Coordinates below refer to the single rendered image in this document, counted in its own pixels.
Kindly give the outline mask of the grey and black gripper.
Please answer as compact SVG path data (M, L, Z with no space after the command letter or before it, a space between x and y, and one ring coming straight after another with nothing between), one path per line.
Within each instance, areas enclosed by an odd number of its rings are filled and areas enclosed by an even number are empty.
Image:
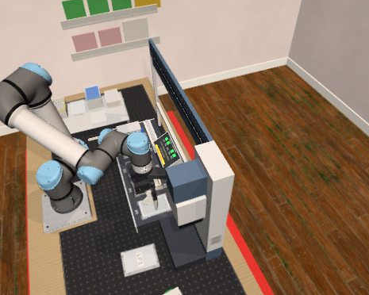
M133 181L136 195L145 193L145 191L147 190L147 193L146 193L147 197L143 200L143 204L144 205L154 204L157 210L158 209L158 199L157 199L156 189L155 189L156 185L155 185L154 179L148 179L146 176L152 172L152 169L149 172L144 173L144 174L139 174L137 172L134 172L133 167L129 167L129 171L131 174L131 178ZM141 177L141 176L144 176L144 177Z

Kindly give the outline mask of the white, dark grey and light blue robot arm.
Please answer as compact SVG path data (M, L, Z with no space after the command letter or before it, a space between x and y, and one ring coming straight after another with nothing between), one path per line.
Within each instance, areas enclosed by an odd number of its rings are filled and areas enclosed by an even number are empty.
M119 154L130 157L133 170L139 174L152 169L148 179L166 179L166 167L152 167L150 143L142 132L128 135L105 128L94 151L72 137L52 102L51 84L52 77L38 64L19 67L0 82L0 121L57 156L43 163L36 175L57 213L70 213L82 203L83 192L71 182L76 174L86 184L94 185Z

